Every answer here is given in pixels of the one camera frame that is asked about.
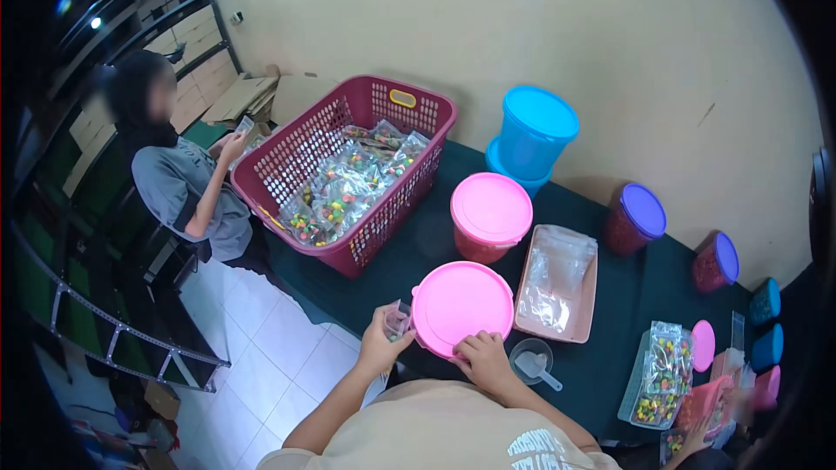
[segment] table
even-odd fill
[[[430,193],[354,281],[314,257],[298,254],[265,229],[273,268],[314,323],[334,322],[361,336],[375,307],[398,298],[411,302],[412,287],[427,273],[462,259],[453,244],[450,196],[459,182],[485,169],[484,154],[447,141]],[[607,214],[605,206],[554,183],[543,186],[533,206],[533,225],[563,225],[595,238],[600,238]],[[529,231],[520,245],[491,265],[515,294],[530,239]],[[658,443],[658,431],[632,426],[615,416],[642,333],[653,319],[682,323],[688,329],[699,319],[708,319],[720,352],[730,343],[732,311],[745,316],[751,294],[740,285],[700,294],[691,282],[694,252],[667,235],[630,258],[615,256],[605,246],[599,251],[590,340],[582,345],[549,341],[555,356],[552,374],[563,382],[563,391],[554,392],[544,383],[534,390],[600,438]],[[526,337],[512,330],[506,351]],[[747,324],[747,359],[752,339]],[[399,360],[427,377],[466,381],[458,368],[417,344]],[[707,380],[707,372],[695,373],[695,385]]]

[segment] beige shirt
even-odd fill
[[[582,453],[538,413],[505,408],[458,381],[420,380],[382,393],[334,434],[321,456],[286,448],[257,470],[616,470]]]

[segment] measuring scoop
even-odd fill
[[[563,390],[563,383],[554,379],[549,372],[546,371],[546,355],[534,354],[533,352],[520,352],[517,359],[514,360],[514,365],[520,369],[523,374],[528,377],[541,377],[543,381],[549,383],[549,386],[555,391]]]

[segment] cream wall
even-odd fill
[[[580,117],[553,181],[606,203],[651,187],[668,234],[725,230],[741,282],[788,284],[810,261],[808,72],[772,0],[218,0],[245,68],[377,73],[450,96],[452,137],[484,150],[502,95],[546,87]],[[710,106],[711,112],[702,120]]]

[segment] gray shirt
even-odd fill
[[[142,148],[134,155],[131,170],[142,201],[162,225],[190,242],[209,238],[212,257],[218,261],[244,254],[253,237],[250,210],[226,182],[204,237],[195,238],[185,232],[185,225],[194,216],[197,202],[215,172],[215,161],[200,146],[178,138],[172,148]]]

